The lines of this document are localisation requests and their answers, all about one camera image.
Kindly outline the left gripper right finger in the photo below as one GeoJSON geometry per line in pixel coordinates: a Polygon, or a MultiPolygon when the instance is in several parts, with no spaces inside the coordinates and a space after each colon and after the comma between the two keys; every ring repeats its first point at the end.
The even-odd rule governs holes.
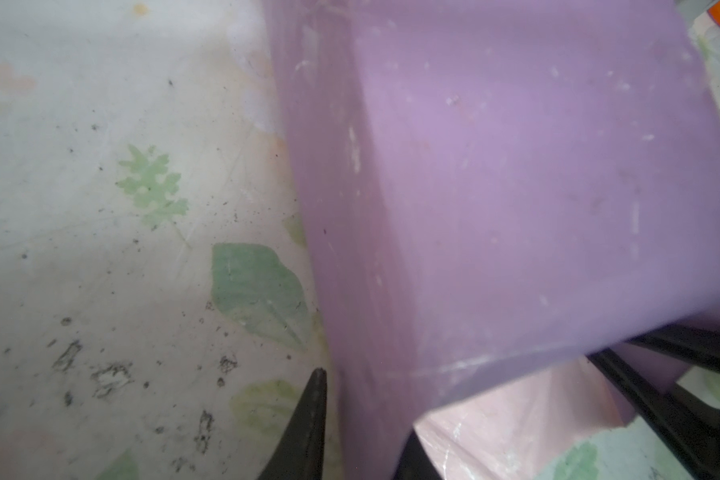
{"type": "Polygon", "coordinates": [[[400,455],[393,480],[442,480],[419,436],[412,430],[400,455]]]}

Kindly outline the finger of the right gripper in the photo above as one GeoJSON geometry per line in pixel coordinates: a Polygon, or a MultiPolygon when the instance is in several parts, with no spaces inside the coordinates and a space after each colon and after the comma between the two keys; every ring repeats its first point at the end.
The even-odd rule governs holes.
{"type": "MultiPolygon", "coordinates": [[[[629,344],[720,374],[720,333],[668,325],[634,337],[629,344]]],[[[612,349],[588,360],[695,479],[720,480],[720,409],[675,384],[662,393],[612,349]]]]}

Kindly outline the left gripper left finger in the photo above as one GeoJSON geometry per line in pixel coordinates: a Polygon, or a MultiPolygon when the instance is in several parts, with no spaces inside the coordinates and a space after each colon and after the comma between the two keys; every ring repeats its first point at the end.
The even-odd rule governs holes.
{"type": "Polygon", "coordinates": [[[258,480],[323,478],[327,393],[327,372],[316,368],[258,480]]]}

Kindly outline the pink wrapping paper sheet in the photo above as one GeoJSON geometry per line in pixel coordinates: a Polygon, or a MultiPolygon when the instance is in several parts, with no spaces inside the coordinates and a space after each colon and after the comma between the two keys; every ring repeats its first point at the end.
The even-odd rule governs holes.
{"type": "Polygon", "coordinates": [[[720,115],[671,1],[267,1],[344,472],[720,303],[720,115]]]}

